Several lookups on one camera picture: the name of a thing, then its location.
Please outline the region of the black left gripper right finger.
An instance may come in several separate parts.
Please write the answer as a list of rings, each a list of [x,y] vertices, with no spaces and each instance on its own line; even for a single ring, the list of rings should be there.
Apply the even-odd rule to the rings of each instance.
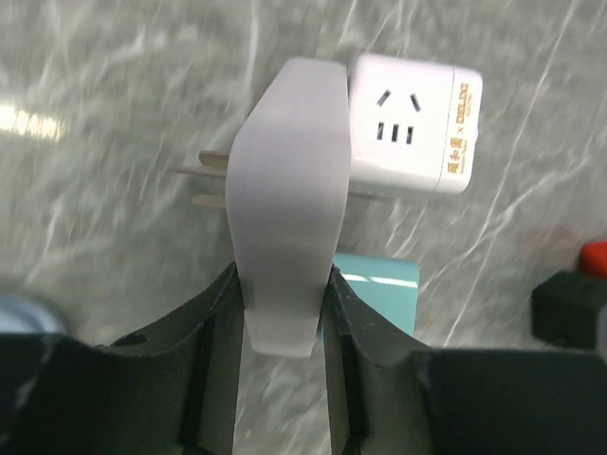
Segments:
[[[432,348],[333,269],[322,305],[335,454],[602,454],[606,364],[561,350]]]

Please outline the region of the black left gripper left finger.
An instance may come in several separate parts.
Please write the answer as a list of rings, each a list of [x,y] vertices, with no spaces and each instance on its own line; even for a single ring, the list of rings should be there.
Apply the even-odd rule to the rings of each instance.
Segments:
[[[1,338],[5,454],[230,454],[243,339],[237,271],[114,343]]]

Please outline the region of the teal plug adapter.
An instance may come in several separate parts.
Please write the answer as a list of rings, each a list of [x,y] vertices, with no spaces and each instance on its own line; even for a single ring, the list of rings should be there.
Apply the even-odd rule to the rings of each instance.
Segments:
[[[420,281],[417,262],[337,253],[334,266],[347,283],[347,288],[342,286],[334,295],[338,298],[339,291],[345,293],[342,307],[361,300],[401,332],[414,334]]]

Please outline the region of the black cube adapter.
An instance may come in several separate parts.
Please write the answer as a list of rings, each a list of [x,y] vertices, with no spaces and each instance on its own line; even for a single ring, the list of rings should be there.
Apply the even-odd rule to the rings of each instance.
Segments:
[[[599,316],[605,306],[605,280],[559,271],[531,292],[532,334],[563,348],[595,350]]]

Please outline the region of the white triangular power strip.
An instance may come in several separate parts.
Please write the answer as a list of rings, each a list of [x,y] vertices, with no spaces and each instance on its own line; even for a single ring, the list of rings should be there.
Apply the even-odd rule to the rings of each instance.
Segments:
[[[251,347],[311,354],[344,219],[351,169],[347,73],[288,60],[228,153],[202,151],[182,173],[221,176]]]

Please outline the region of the red cube socket adapter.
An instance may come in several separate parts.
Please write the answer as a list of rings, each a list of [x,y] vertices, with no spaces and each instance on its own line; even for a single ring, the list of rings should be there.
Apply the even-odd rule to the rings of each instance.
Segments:
[[[578,271],[605,280],[607,278],[607,241],[584,244],[578,257]]]

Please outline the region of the white cube adapter with picture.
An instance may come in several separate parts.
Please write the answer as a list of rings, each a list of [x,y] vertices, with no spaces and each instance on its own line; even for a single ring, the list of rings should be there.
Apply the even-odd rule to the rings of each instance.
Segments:
[[[463,192],[473,169],[482,93],[475,69],[359,55],[349,84],[350,190]]]

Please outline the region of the light blue power strip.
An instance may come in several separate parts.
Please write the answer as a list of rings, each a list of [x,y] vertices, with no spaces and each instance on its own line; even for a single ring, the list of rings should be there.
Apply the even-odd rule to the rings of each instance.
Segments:
[[[48,303],[31,297],[1,293],[2,334],[67,334],[67,324]]]

